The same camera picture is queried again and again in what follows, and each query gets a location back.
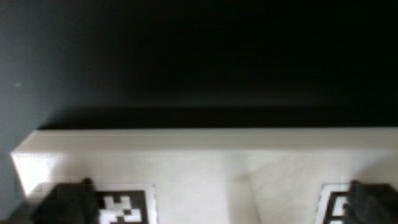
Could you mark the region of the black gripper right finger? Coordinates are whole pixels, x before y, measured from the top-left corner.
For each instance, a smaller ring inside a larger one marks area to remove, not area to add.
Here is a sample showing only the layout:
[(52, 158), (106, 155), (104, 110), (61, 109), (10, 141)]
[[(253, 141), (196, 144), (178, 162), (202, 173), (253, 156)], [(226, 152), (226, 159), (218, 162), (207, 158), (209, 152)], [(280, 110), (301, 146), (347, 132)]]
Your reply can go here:
[(398, 224), (398, 190), (390, 184), (351, 183), (345, 224)]

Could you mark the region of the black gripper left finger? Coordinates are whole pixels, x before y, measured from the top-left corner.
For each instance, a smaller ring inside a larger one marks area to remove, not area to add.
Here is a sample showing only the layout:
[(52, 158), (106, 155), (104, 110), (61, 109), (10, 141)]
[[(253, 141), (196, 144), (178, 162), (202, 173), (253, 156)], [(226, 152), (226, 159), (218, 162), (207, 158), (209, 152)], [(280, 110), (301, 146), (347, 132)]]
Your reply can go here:
[(90, 178), (56, 185), (31, 220), (35, 224), (98, 224), (98, 194)]

